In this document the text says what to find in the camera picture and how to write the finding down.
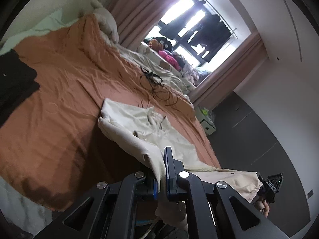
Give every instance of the pink curtain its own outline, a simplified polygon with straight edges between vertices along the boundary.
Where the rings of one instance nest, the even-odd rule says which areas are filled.
[[[267,56],[258,32],[250,36],[189,94],[194,106],[214,109]]]
[[[118,27],[120,44],[135,51],[149,31],[179,0],[112,0],[108,6]]]

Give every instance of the black clothing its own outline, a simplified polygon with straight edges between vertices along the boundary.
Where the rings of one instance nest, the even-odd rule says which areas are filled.
[[[206,49],[198,55],[202,57],[206,51],[209,51],[209,53],[203,58],[206,62],[209,62],[216,55],[231,36],[229,29],[220,21],[220,17],[218,15],[205,16],[181,38],[181,41],[187,42],[195,31],[197,31],[197,33],[191,39],[189,44],[195,47],[198,44],[202,47],[206,47]]]
[[[203,5],[204,3],[205,3],[204,0],[196,2],[187,11],[185,11],[180,16],[178,16],[176,19],[172,20],[166,26],[161,28],[161,30],[159,31],[160,34],[169,38],[169,39],[175,39],[175,37],[182,30],[182,28],[184,28],[186,26],[186,24],[189,22],[189,20],[197,13],[197,11],[199,11],[199,7],[201,5]]]
[[[13,110],[40,85],[34,81],[37,72],[20,61],[14,50],[0,56],[0,126]]]

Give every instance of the human hand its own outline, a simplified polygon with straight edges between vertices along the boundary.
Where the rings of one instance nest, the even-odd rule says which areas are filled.
[[[254,203],[254,206],[257,210],[259,210],[265,217],[268,217],[270,207],[266,200],[259,199]]]
[[[265,217],[268,217],[268,214],[269,214],[269,210],[270,210],[270,207],[268,205],[268,203],[266,202],[266,200],[262,201],[263,205],[264,205],[264,211],[263,211],[263,215]]]

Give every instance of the stuffed toy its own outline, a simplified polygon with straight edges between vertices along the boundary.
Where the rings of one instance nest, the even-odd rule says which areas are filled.
[[[117,25],[112,14],[106,10],[98,0],[91,0],[91,5],[94,8],[93,14],[98,20],[100,30],[114,43],[118,43],[120,38],[117,33]]]
[[[158,43],[156,39],[150,40],[148,46],[156,52],[164,49],[163,44]]]
[[[179,66],[178,62],[173,58],[171,55],[168,55],[168,53],[164,50],[159,51],[159,55],[164,58],[168,63],[170,63],[177,71],[181,70],[181,67]]]

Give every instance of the metal bolt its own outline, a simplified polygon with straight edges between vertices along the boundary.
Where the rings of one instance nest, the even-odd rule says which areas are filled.
[[[187,178],[189,176],[189,172],[182,171],[178,175],[181,176],[182,178]]]
[[[98,189],[105,189],[106,188],[106,186],[107,186],[107,183],[106,182],[99,182],[97,185],[96,185],[96,187],[98,188]]]
[[[217,186],[221,189],[226,189],[227,188],[227,183],[224,181],[220,181],[217,183]]]
[[[140,179],[140,178],[144,177],[144,172],[139,171],[139,172],[136,172],[134,175],[135,175],[136,178]]]

